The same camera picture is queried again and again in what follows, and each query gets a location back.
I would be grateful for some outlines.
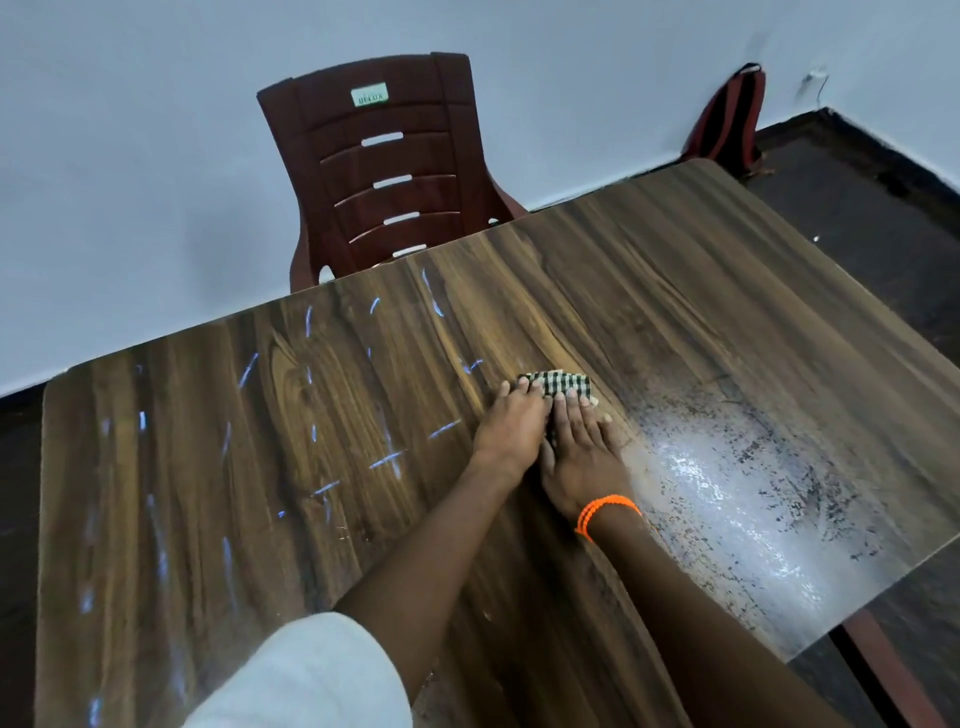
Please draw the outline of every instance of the chair label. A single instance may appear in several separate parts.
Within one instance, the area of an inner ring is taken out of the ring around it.
[[[380,104],[390,98],[390,96],[387,95],[386,84],[373,84],[365,85],[363,88],[353,88],[350,90],[350,96],[353,97],[353,105],[356,107]]]

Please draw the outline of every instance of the black and white checkered fabric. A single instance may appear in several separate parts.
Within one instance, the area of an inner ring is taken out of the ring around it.
[[[531,372],[520,376],[526,376],[532,382],[542,379],[543,393],[547,397],[553,397],[558,392],[566,393],[572,387],[577,395],[586,397],[596,404],[596,399],[590,393],[590,377],[587,375],[575,375],[563,369],[551,369],[549,372]]]

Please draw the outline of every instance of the white wall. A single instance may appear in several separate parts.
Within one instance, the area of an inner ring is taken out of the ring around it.
[[[297,208],[255,99],[279,79],[468,53],[489,166],[535,207],[674,158],[745,61],[769,73],[761,126],[812,109],[801,78],[872,7],[844,5],[8,0],[0,394],[284,295]]]
[[[866,20],[821,100],[960,190],[960,3],[887,0]]]

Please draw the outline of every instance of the white shirt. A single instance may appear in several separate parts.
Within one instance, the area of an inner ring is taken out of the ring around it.
[[[281,627],[183,728],[412,728],[394,664],[349,617]]]

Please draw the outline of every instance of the maroon chair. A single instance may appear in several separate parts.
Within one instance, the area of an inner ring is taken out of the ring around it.
[[[300,203],[292,291],[526,212],[487,170],[467,56],[345,63],[257,99]]]

